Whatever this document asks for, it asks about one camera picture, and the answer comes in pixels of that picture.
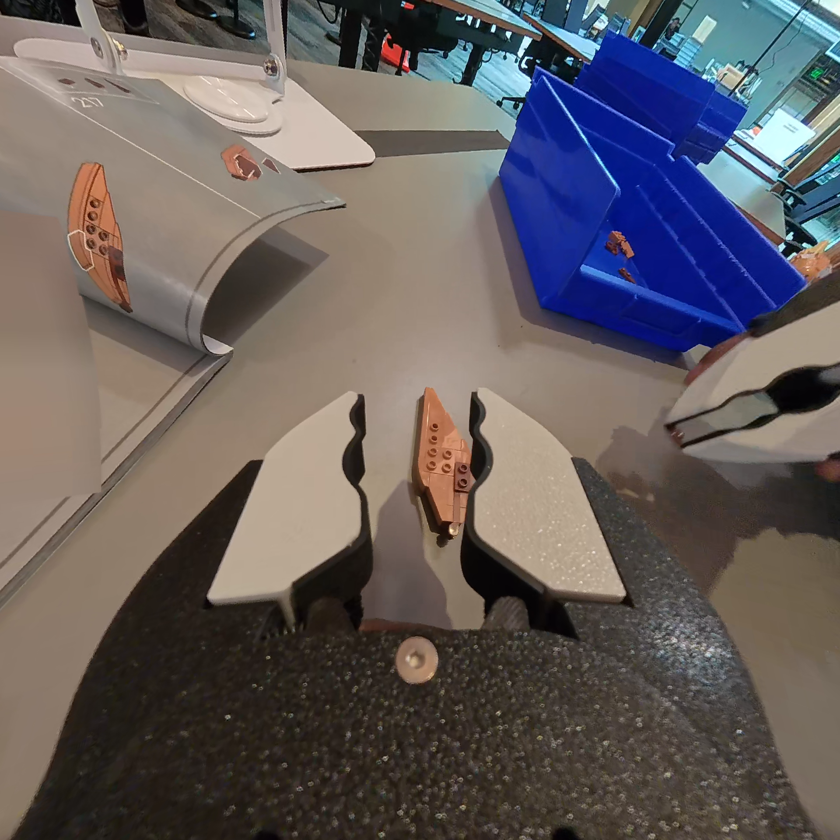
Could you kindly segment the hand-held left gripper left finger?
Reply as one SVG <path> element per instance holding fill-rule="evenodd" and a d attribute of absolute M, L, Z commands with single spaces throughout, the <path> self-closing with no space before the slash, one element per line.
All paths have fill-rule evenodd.
<path fill-rule="evenodd" d="M 206 594 L 212 606 L 271 602 L 286 625 L 359 625 L 373 571 L 361 487 L 364 396 L 346 392 L 264 457 Z"/>

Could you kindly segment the orange brick ship hull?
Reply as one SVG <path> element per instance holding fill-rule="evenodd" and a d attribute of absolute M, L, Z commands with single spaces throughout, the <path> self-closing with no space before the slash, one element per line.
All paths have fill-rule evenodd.
<path fill-rule="evenodd" d="M 474 485 L 469 493 L 455 491 L 453 464 L 457 461 L 469 462 L 471 468 L 469 445 L 436 391 L 427 387 L 419 401 L 413 482 L 430 526 L 447 539 L 458 536 L 466 523 L 469 493 Z"/>

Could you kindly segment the white box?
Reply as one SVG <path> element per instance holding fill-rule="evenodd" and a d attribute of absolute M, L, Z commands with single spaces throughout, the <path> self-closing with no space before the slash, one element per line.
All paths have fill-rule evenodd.
<path fill-rule="evenodd" d="M 762 154 L 781 163 L 812 142 L 815 135 L 807 124 L 777 108 L 755 135 L 753 144 Z"/>

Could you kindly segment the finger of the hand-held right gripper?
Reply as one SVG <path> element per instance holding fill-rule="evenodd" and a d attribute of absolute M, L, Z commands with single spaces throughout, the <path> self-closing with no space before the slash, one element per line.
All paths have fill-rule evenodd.
<path fill-rule="evenodd" d="M 839 406 L 783 411 L 761 392 L 741 394 L 716 408 L 676 419 L 684 454 L 727 464 L 818 463 L 838 454 Z"/>
<path fill-rule="evenodd" d="M 744 339 L 686 388 L 670 432 L 740 432 L 838 400 L 838 314 L 814 313 Z"/>

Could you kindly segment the wooden edged table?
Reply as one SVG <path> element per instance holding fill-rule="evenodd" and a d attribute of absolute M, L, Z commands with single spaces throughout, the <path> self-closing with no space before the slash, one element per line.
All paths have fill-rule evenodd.
<path fill-rule="evenodd" d="M 558 52 L 564 51 L 573 60 L 586 64 L 592 62 L 600 48 L 596 42 L 547 23 L 540 17 L 534 17 L 529 13 L 524 13 L 522 17 L 541 35 L 539 40 L 535 36 L 532 39 L 534 43 L 539 44 L 536 52 L 538 62 L 545 63 L 545 60 L 552 59 Z"/>
<path fill-rule="evenodd" d="M 421 13 L 434 21 L 435 35 L 466 43 L 469 56 L 459 85 L 471 87 L 484 63 L 486 53 L 517 55 L 524 39 L 540 41 L 542 34 L 523 16 L 497 1 L 423 1 L 414 2 Z"/>

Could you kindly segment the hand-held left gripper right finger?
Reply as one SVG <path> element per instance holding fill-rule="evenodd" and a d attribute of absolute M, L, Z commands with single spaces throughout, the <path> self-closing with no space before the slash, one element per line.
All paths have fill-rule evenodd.
<path fill-rule="evenodd" d="M 618 604 L 627 597 L 569 450 L 486 387 L 470 400 L 472 475 L 461 563 L 486 599 Z"/>

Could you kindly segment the stack of blue bins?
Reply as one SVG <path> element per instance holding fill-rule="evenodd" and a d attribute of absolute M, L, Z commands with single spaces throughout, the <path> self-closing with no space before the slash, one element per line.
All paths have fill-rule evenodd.
<path fill-rule="evenodd" d="M 675 158 L 697 165 L 713 160 L 747 111 L 694 72 L 612 32 L 574 86 L 672 143 Z"/>

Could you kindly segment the black office chair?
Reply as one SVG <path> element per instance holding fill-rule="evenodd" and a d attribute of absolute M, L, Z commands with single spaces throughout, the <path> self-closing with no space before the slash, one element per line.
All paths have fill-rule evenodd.
<path fill-rule="evenodd" d="M 782 202 L 784 213 L 784 256 L 818 246 L 817 239 L 805 229 L 804 223 L 838 210 L 838 168 L 834 174 L 823 184 L 818 183 L 820 179 L 815 175 L 799 185 L 792 185 L 784 178 L 775 183 L 773 190 Z"/>

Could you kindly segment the blue plastic bin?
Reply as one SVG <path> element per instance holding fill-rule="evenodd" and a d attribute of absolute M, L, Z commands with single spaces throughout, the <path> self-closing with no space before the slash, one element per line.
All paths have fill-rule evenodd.
<path fill-rule="evenodd" d="M 536 70 L 500 182 L 542 308 L 674 351 L 713 346 L 805 280 L 686 157 Z M 620 231 L 632 259 L 609 253 Z M 618 276 L 626 267 L 636 284 Z"/>

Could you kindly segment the grey instruction booklet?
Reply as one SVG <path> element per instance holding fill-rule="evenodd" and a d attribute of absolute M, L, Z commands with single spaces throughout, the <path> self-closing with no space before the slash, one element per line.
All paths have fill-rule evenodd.
<path fill-rule="evenodd" d="M 163 82 L 2 58 L 2 605 L 233 349 L 214 292 L 338 197 Z"/>

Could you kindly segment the person's right hand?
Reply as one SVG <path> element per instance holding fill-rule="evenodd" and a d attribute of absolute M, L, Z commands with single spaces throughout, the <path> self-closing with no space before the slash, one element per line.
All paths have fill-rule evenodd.
<path fill-rule="evenodd" d="M 741 333 L 740 335 L 732 336 L 729 339 L 717 344 L 715 347 L 710 348 L 688 371 L 684 380 L 684 386 L 688 387 L 696 378 L 698 378 L 714 363 L 718 362 L 726 353 L 731 351 L 742 341 L 749 338 L 751 338 L 751 336 L 748 332 Z"/>

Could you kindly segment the orange brick model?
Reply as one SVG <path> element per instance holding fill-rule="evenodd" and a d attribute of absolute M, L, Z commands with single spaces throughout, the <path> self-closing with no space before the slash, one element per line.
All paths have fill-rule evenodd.
<path fill-rule="evenodd" d="M 827 253 L 827 240 L 823 240 L 814 246 L 804 248 L 789 258 L 789 263 L 802 275 L 809 285 L 830 276 L 833 271 L 833 261 Z"/>

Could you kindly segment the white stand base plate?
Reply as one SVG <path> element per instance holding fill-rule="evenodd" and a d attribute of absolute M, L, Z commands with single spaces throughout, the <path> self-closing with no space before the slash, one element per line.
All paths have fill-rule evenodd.
<path fill-rule="evenodd" d="M 372 147 L 303 87 L 287 67 L 283 3 L 264 2 L 268 54 L 259 65 L 126 47 L 101 25 L 93 2 L 76 2 L 84 41 L 24 38 L 18 58 L 50 60 L 130 77 L 162 81 L 228 130 L 297 172 L 371 165 Z"/>

